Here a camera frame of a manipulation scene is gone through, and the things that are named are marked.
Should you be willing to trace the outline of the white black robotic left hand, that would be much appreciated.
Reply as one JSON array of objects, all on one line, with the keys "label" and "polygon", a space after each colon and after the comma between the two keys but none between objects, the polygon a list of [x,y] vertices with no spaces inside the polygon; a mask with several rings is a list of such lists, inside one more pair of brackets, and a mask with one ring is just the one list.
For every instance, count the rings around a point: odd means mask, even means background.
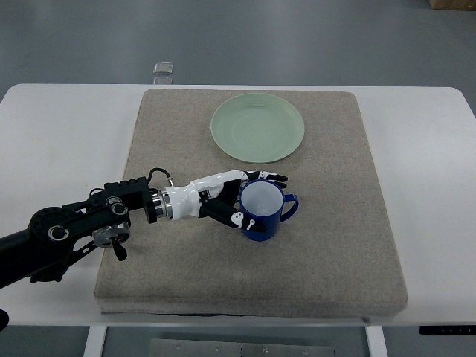
[{"label": "white black robotic left hand", "polygon": [[157,217],[179,220],[186,216],[210,217],[231,228],[264,233],[266,226],[249,213],[235,208],[242,189],[251,181],[265,179],[279,188],[288,178],[267,171],[231,170],[199,178],[187,186],[166,187],[152,195]]}]

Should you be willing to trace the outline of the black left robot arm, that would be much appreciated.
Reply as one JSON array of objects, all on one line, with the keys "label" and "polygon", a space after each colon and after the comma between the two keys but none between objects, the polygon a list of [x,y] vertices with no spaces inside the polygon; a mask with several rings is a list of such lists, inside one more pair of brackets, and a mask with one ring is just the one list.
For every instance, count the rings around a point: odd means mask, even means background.
[{"label": "black left robot arm", "polygon": [[130,213],[143,210],[154,223],[172,215],[167,193],[150,187],[151,176],[106,183],[87,200],[36,212],[26,229],[1,238],[1,287],[23,278],[61,281],[68,268],[96,248],[127,257]]}]

